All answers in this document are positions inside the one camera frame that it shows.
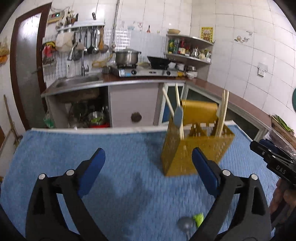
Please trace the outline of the person's right hand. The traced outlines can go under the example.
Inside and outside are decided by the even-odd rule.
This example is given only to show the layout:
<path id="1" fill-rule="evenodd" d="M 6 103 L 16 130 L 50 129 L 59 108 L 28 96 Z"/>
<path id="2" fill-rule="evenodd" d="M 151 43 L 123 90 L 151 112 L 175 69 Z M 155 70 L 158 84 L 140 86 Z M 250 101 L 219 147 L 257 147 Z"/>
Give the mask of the person's right hand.
<path id="1" fill-rule="evenodd" d="M 286 189 L 285 191 L 282 190 L 282 187 L 286 184 L 285 180 L 279 179 L 276 183 L 276 189 L 273 193 L 273 198 L 270 202 L 269 211 L 270 213 L 274 213 L 279 204 L 282 200 L 284 200 L 289 205 L 289 210 L 287 212 L 287 217 L 291 215 L 295 208 L 295 200 L 296 200 L 296 194 L 295 190 Z"/>

